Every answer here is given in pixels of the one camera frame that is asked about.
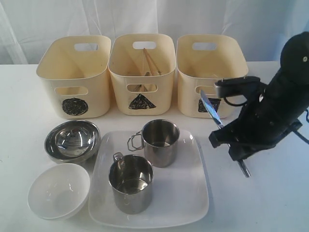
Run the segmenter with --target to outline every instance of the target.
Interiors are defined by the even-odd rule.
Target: cream storage bin
[[[153,63],[153,76],[145,50]],[[163,34],[128,34],[112,48],[109,70],[119,110],[127,115],[159,115],[171,103],[176,56],[173,40]]]
[[[52,43],[37,75],[60,117],[98,117],[108,111],[110,51],[111,40],[101,35],[69,36]]]
[[[224,35],[184,35],[177,41],[178,108],[186,116],[210,118],[200,90],[204,90],[221,118],[234,107],[216,96],[214,83],[223,78],[247,75],[243,53],[231,37]],[[227,98],[237,102],[239,97]]]

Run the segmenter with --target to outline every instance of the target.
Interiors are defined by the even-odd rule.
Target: white bowl
[[[84,206],[89,188],[90,177],[83,167],[73,163],[59,164],[33,182],[28,205],[40,218],[67,219]]]

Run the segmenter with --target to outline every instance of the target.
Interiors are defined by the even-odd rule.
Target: white square plate
[[[143,150],[127,149],[126,142],[135,132],[112,131],[103,137],[89,193],[91,218],[100,224],[135,229],[180,226],[203,218],[209,208],[206,178],[197,143],[186,130],[180,132],[175,162],[166,168],[154,167],[150,206],[136,215],[117,208],[108,181],[109,168],[116,152],[144,156]]]

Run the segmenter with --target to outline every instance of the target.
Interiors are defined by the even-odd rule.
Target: stainless steel bowl
[[[100,141],[100,131],[95,124],[72,120],[48,134],[45,151],[56,163],[81,163],[97,154]]]

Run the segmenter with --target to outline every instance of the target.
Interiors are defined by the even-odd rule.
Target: white backdrop
[[[309,0],[0,0],[0,64],[37,64],[69,35],[192,33],[235,38],[247,61],[278,60],[309,30]]]

